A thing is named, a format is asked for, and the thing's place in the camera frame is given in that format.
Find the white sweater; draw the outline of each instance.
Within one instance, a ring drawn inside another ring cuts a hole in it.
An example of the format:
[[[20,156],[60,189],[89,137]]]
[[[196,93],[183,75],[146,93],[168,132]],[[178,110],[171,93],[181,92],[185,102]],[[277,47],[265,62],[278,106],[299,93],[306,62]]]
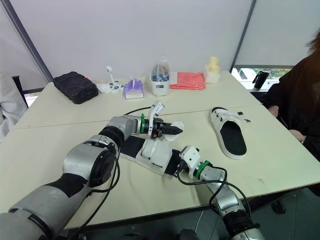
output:
[[[8,73],[0,72],[0,143],[26,110],[14,80]]]

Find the black cup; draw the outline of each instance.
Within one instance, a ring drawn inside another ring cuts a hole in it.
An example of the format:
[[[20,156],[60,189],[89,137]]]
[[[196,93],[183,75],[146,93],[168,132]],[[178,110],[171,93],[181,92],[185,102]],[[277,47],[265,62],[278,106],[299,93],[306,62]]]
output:
[[[258,72],[253,80],[253,84],[255,89],[261,89],[262,85],[265,83],[266,79],[268,78],[270,71],[268,69],[262,69],[262,71]]]

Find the window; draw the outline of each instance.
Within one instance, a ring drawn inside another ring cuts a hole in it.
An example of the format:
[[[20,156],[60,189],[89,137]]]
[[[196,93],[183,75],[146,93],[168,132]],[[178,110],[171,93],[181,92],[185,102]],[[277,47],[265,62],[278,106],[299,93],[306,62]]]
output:
[[[41,92],[33,92],[33,93],[27,93],[24,94],[24,98],[26,100],[26,103],[28,104],[28,107],[30,108],[31,104],[34,103],[36,98],[40,95]]]
[[[291,70],[291,66],[287,68],[270,68],[265,66],[237,66],[235,65],[232,69],[231,74],[247,89],[252,90],[254,88],[253,80],[255,79],[256,75],[262,69],[268,69],[270,71],[269,77],[266,79],[265,83],[261,87],[261,92],[266,92],[271,88],[273,84],[279,83],[279,78],[285,75],[287,72]]]

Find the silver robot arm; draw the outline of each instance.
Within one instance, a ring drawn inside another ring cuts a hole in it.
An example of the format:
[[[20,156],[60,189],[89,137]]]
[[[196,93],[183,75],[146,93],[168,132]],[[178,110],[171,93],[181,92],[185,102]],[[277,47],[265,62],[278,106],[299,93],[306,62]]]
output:
[[[214,168],[208,161],[203,161],[199,151],[193,146],[186,146],[179,154],[188,167],[190,178],[202,181],[223,181],[225,173]],[[207,183],[215,193],[221,183]],[[241,200],[228,185],[224,184],[213,199],[213,204],[221,216],[231,240],[264,240],[260,230],[255,227]]]
[[[108,181],[122,143],[140,128],[140,117],[113,117],[98,135],[72,148],[57,181],[38,187],[0,214],[0,239],[55,239],[92,188]]]

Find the white wall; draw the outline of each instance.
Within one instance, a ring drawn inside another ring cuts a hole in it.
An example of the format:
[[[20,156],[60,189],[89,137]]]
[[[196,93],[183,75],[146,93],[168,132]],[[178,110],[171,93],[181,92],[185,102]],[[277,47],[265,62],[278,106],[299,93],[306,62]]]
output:
[[[19,75],[23,90],[42,88],[47,84],[1,5],[0,71]]]
[[[166,56],[200,72],[210,56],[231,66],[251,0],[11,0],[53,77],[148,75]]]
[[[258,0],[236,65],[295,65],[320,28],[320,0]]]

